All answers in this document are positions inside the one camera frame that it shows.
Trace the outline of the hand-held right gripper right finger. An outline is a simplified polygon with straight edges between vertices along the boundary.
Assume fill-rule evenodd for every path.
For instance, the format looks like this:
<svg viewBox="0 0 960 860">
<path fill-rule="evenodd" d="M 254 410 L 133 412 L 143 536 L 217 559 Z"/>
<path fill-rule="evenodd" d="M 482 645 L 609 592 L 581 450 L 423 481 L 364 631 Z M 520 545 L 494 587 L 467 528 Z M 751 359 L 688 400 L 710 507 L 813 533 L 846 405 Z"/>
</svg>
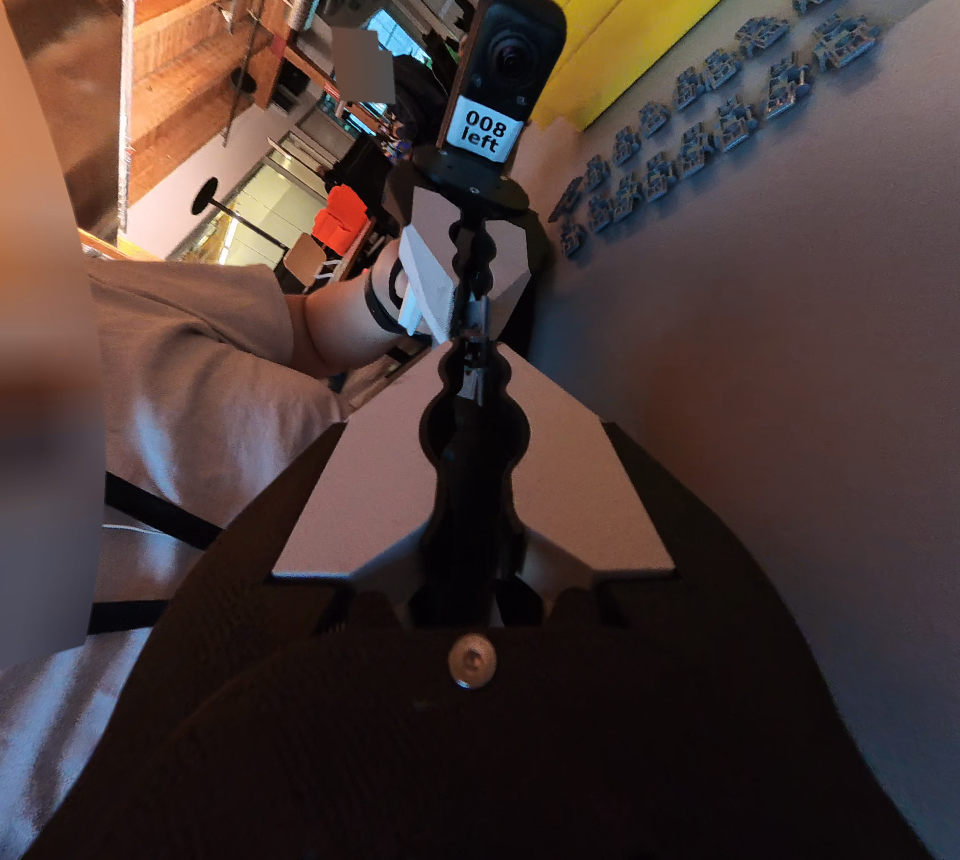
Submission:
<svg viewBox="0 0 960 860">
<path fill-rule="evenodd" d="M 554 602 L 570 588 L 668 575 L 674 561 L 599 417 L 504 344 L 498 351 L 530 428 L 511 474 L 527 530 L 520 578 Z"/>
</svg>

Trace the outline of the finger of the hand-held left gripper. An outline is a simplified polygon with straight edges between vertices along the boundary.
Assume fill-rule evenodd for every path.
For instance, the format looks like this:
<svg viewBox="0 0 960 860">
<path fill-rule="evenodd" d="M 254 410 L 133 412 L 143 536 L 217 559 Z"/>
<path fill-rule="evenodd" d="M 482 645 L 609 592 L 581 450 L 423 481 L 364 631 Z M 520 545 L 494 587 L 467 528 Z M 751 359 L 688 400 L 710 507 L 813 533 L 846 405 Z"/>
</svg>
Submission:
<svg viewBox="0 0 960 860">
<path fill-rule="evenodd" d="M 460 282 L 453 269 L 457 253 L 450 236 L 460 208 L 440 193 L 415 187 L 411 222 L 402 231 L 399 259 L 408 279 L 400 325 L 412 334 L 424 321 L 436 343 L 450 340 L 454 297 Z"/>
<path fill-rule="evenodd" d="M 490 301 L 488 335 L 497 339 L 517 306 L 531 272 L 526 233 L 522 227 L 507 220 L 488 220 L 486 233 L 496 248 L 495 256 L 488 264 L 493 278 L 487 291 Z"/>
</svg>

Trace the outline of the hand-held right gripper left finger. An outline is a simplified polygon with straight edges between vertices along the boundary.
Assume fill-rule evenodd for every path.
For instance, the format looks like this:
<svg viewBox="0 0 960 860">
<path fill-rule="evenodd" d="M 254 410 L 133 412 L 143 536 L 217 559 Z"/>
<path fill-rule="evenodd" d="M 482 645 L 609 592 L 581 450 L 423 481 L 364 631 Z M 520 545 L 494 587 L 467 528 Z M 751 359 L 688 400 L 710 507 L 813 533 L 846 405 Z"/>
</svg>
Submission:
<svg viewBox="0 0 960 860">
<path fill-rule="evenodd" d="M 272 569 L 278 579 L 345 581 L 405 605 L 424 583 L 420 540 L 437 475 L 421 418 L 438 397 L 447 342 L 356 411 Z"/>
</svg>

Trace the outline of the row of grey track links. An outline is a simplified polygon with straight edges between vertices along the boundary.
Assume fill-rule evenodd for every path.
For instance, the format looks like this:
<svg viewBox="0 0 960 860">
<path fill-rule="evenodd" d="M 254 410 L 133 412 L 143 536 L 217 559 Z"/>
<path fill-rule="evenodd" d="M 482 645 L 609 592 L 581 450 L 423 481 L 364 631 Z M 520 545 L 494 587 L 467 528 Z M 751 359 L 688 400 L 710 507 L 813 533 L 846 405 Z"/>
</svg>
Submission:
<svg viewBox="0 0 960 860">
<path fill-rule="evenodd" d="M 549 230 L 563 262 L 586 266 L 634 230 L 688 216 L 772 216 L 789 209 L 826 215 L 832 229 L 856 210 L 879 213 L 867 196 L 878 181 L 855 179 L 865 163 L 900 176 L 894 140 L 919 101 L 900 101 L 889 71 L 918 48 L 944 90 L 958 47 L 934 53 L 919 11 L 934 0 L 719 0 L 676 44 L 580 134 L 582 159 L 562 174 L 586 175 L 587 156 L 609 162 L 559 199 Z"/>
</svg>

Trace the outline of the person's left forearm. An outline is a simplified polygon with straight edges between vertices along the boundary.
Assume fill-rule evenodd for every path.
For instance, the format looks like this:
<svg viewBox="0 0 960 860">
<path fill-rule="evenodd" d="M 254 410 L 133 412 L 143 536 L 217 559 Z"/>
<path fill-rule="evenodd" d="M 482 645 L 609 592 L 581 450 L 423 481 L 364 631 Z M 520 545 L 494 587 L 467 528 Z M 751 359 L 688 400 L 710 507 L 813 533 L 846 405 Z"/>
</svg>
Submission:
<svg viewBox="0 0 960 860">
<path fill-rule="evenodd" d="M 293 332 L 292 369 L 325 379 L 373 363 L 395 345 L 400 336 L 371 313 L 372 282 L 366 275 L 309 295 L 284 296 Z"/>
</svg>

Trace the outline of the person's left hand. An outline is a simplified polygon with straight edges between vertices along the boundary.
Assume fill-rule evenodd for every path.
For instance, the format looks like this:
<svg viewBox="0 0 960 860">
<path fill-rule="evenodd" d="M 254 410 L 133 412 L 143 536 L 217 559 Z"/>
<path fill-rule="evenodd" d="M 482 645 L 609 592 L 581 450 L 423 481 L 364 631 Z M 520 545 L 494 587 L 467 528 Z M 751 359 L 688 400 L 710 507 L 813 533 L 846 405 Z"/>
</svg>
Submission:
<svg viewBox="0 0 960 860">
<path fill-rule="evenodd" d="M 364 300 L 375 324 L 394 336 L 411 335 L 403 326 L 401 312 L 409 290 L 409 278 L 400 258 L 399 240 L 388 243 L 366 271 Z"/>
</svg>

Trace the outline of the orange chair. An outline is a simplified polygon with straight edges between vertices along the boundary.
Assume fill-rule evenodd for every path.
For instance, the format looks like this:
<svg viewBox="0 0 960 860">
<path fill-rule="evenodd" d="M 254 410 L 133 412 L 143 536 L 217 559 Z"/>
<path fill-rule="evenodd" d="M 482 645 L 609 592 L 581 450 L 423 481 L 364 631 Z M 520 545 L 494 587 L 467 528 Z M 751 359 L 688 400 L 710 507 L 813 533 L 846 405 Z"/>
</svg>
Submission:
<svg viewBox="0 0 960 860">
<path fill-rule="evenodd" d="M 368 220 L 367 207 L 361 197 L 347 184 L 333 186 L 327 203 L 316 215 L 314 239 L 331 252 L 344 255 Z"/>
</svg>

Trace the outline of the black round-base pole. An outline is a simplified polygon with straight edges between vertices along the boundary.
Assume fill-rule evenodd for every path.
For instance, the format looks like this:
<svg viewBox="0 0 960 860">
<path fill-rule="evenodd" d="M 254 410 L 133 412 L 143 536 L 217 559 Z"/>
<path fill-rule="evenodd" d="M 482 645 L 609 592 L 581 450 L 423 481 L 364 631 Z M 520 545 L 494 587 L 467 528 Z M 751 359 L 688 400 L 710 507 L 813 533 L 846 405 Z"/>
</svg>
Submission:
<svg viewBox="0 0 960 860">
<path fill-rule="evenodd" d="M 195 197 L 193 204 L 190 208 L 191 214 L 194 216 L 199 216 L 204 213 L 210 206 L 215 207 L 220 212 L 226 214 L 231 219 L 234 219 L 238 224 L 248 227 L 250 230 L 256 232 L 259 236 L 269 241 L 274 246 L 278 247 L 282 252 L 289 250 L 289 247 L 271 236 L 266 230 L 260 229 L 256 224 L 247 220 L 236 210 L 228 207 L 226 204 L 222 203 L 214 196 L 218 188 L 218 179 L 216 177 L 209 178 L 200 188 L 197 196 Z"/>
</svg>

